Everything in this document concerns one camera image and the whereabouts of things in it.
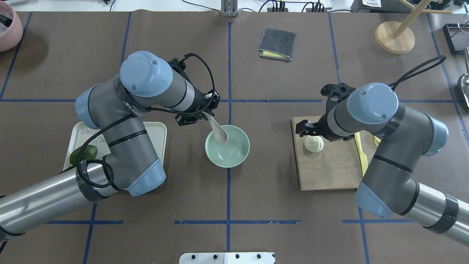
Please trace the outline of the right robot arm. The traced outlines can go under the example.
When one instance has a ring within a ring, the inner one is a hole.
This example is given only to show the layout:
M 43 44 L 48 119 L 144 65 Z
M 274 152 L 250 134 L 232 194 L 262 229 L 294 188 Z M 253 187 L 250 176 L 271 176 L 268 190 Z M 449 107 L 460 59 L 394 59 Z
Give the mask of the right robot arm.
M 354 196 L 357 206 L 382 219 L 404 216 L 467 246 L 468 203 L 411 178 L 422 156 L 431 157 L 446 144 L 446 125 L 400 103 L 381 82 L 358 89 L 328 84 L 321 94 L 328 97 L 325 114 L 318 122 L 295 124 L 296 134 L 335 142 L 367 131 L 381 140 Z

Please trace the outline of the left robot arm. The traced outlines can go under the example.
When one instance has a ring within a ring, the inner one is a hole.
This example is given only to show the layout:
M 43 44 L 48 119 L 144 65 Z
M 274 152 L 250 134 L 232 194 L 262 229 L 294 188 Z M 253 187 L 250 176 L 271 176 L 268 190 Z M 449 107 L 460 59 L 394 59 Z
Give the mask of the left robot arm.
M 166 62 L 137 51 L 122 62 L 119 74 L 96 85 L 75 102 L 84 124 L 97 132 L 84 142 L 77 165 L 32 187 L 2 197 L 1 241 L 127 190 L 136 197 L 166 179 L 141 117 L 151 111 L 175 114 L 178 125 L 213 115 L 216 88 L 200 92 L 184 72 L 189 53 Z

